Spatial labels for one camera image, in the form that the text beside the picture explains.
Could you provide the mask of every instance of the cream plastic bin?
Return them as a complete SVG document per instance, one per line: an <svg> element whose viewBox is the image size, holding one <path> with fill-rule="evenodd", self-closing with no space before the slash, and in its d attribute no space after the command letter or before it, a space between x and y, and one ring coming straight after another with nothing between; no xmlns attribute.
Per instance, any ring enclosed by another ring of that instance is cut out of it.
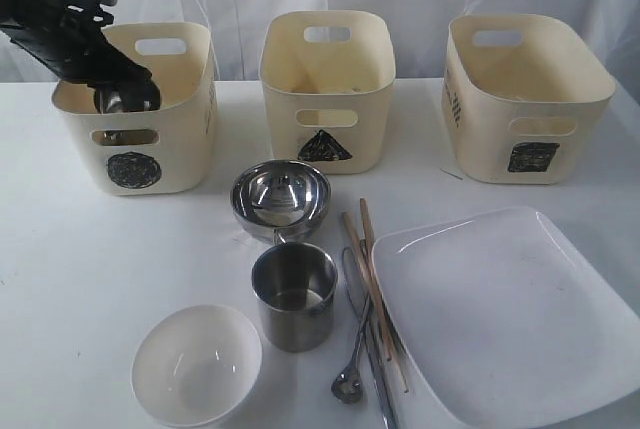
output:
<svg viewBox="0 0 640 429"><path fill-rule="evenodd" d="M472 15L449 26L442 108L458 163L474 179L565 179L615 87L556 19Z"/></svg>
<svg viewBox="0 0 640 429"><path fill-rule="evenodd" d="M326 39L310 40L309 28L324 30ZM334 40L341 30L347 37ZM381 156L395 72L387 25L374 14L311 11L274 19L260 64L274 157L327 174L371 168Z"/></svg>
<svg viewBox="0 0 640 429"><path fill-rule="evenodd" d="M173 193L197 185L210 168L217 116L209 30L181 22L125 24L104 34L152 72L162 105L157 111L99 114L93 89L58 84L53 104L96 184L116 195ZM184 52L143 55L136 43L146 40L158 49L181 40ZM105 131L125 131L128 145L111 145Z"/></svg>

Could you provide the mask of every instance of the white ceramic bowl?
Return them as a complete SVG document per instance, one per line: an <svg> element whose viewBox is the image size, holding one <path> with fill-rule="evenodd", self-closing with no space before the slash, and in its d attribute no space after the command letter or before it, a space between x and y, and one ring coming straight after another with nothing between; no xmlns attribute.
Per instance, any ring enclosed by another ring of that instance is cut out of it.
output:
<svg viewBox="0 0 640 429"><path fill-rule="evenodd" d="M136 354L131 385L143 409L170 427L227 419L260 373L255 326L235 309L202 305L160 322Z"/></svg>

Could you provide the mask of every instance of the white tablecloth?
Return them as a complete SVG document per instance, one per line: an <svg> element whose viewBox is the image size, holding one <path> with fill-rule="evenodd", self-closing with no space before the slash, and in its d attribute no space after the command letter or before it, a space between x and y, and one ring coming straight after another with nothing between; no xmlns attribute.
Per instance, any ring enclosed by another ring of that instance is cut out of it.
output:
<svg viewBox="0 0 640 429"><path fill-rule="evenodd" d="M93 185L49 103L53 87L0 86L0 425L157 427L129 382L135 351L157 322L189 305L221 303L260 329L249 273L267 246L243 233L229 206L235 177L270 158L260 85L217 84L215 155L200 186L133 197ZM355 216L360 197L368 199L378 235L529 205L640 313L640 108L632 99L619 89L567 182L514 187L460 173L440 90L440 80L397 82L382 160L364 174L330 177L331 211L310 242L337 259L338 215ZM383 427L368 364L361 366L364 403L344 406L331 396L356 326L343 279L335 309L331 338L316 350L291 355L265 341L258 385L224 427ZM409 395L394 391L401 427L461 427L415 373L410 384ZM640 427L640 393L554 427Z"/></svg>

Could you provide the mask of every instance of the metal cup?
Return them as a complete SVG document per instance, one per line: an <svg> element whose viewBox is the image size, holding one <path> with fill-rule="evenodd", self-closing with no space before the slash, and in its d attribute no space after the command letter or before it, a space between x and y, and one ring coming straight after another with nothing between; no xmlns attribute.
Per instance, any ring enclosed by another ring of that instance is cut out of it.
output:
<svg viewBox="0 0 640 429"><path fill-rule="evenodd" d="M322 344L333 327L338 271L319 247L285 242L264 252L251 273L267 339L287 352Z"/></svg>

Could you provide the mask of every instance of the white square plate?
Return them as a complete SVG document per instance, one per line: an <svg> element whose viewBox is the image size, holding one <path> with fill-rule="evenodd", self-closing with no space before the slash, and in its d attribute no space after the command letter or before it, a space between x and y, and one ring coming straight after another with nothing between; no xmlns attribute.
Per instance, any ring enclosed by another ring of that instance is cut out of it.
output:
<svg viewBox="0 0 640 429"><path fill-rule="evenodd" d="M640 388L640 319L534 209L384 236L373 263L409 357L472 427L545 426Z"/></svg>

